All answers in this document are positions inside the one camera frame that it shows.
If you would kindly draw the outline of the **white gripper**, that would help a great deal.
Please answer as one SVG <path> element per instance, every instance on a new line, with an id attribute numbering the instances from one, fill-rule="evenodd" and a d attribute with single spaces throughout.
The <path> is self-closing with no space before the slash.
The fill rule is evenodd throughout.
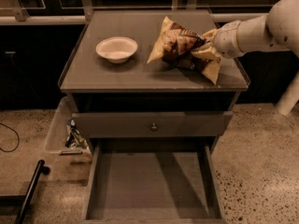
<path id="1" fill-rule="evenodd" d="M 212 29 L 203 34 L 206 42 L 213 42 L 214 47 L 206 49 L 197 48 L 191 50 L 191 55 L 197 59 L 214 61 L 221 58 L 237 58 L 244 55 L 238 45 L 237 30 L 241 21 L 232 21 L 223 25 L 220 29 Z"/>

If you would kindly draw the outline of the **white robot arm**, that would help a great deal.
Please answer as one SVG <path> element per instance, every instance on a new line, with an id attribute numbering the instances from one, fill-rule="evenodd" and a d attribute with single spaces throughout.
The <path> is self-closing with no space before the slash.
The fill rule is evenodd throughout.
<path id="1" fill-rule="evenodd" d="M 280 0 L 262 15 L 232 21 L 204 34 L 205 45 L 192 49 L 200 59 L 237 58 L 248 52 L 292 51 L 299 57 L 299 0 Z"/>

